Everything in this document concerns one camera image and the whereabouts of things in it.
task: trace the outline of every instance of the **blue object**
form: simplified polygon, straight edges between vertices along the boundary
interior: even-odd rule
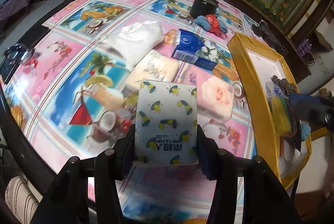
[[[306,122],[302,122],[300,124],[301,132],[302,132],[302,141],[307,139],[307,137],[311,133],[311,127],[306,124]]]
[[[172,54],[173,58],[208,70],[212,70],[217,65],[216,46],[206,46],[203,40],[192,32],[179,29],[174,44],[176,47]]]
[[[220,19],[217,20],[219,22],[219,29],[226,34],[228,32],[228,28],[226,27],[225,23]],[[194,20],[194,23],[202,26],[205,31],[209,31],[211,28],[211,25],[208,23],[207,19],[204,16],[198,16]]]
[[[289,103],[291,106],[295,107],[301,100],[307,101],[309,103],[320,103],[320,100],[317,97],[312,97],[307,94],[290,93]]]

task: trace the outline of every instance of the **wire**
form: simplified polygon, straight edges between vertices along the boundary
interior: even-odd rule
[[[315,64],[315,62],[316,62],[316,57],[310,51],[310,52],[308,52],[307,58],[306,59],[304,58],[304,60],[306,61],[307,65],[313,66]]]

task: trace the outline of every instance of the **blue cloth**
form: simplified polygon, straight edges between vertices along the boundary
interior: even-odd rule
[[[302,141],[304,141],[305,139],[307,139],[307,137],[310,135],[311,133],[311,127],[308,126],[306,124],[306,122],[302,122],[300,124],[300,128],[302,130]]]
[[[228,28],[226,27],[225,23],[218,19],[219,22],[219,29],[221,31],[223,31],[224,33],[228,32]],[[205,31],[209,31],[211,28],[211,25],[208,23],[208,21],[206,20],[206,18],[204,16],[198,16],[195,20],[194,23],[202,26],[204,28]]]

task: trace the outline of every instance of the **yellow frame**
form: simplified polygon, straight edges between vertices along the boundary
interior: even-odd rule
[[[311,133],[311,140],[312,141],[317,140],[318,138],[324,137],[324,136],[328,135],[329,133],[330,133],[330,131],[327,130],[326,127],[323,127],[321,129],[316,130],[316,131]]]
[[[266,160],[284,188],[287,189],[299,176],[310,158],[311,136],[308,136],[305,140],[307,154],[301,160],[298,167],[281,178],[278,171],[278,156],[280,150],[279,136],[275,134],[273,118],[270,113],[266,93],[263,91],[262,84],[247,49],[273,61],[279,61],[288,82],[296,84],[295,79],[283,56],[258,40],[241,33],[236,33],[229,41],[228,48],[246,93],[250,115],[252,117],[257,154],[261,155]]]

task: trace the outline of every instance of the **floor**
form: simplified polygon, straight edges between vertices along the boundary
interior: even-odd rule
[[[0,44],[0,54],[2,54],[7,47],[15,44],[36,21],[60,3],[62,3],[62,0],[47,0],[31,5],[29,13],[23,16],[6,31],[6,38]],[[1,143],[4,143],[1,131],[0,138],[2,139]],[[320,138],[312,143],[312,154],[309,162],[301,173],[297,189],[298,193],[314,191],[322,188],[329,153],[329,136]]]

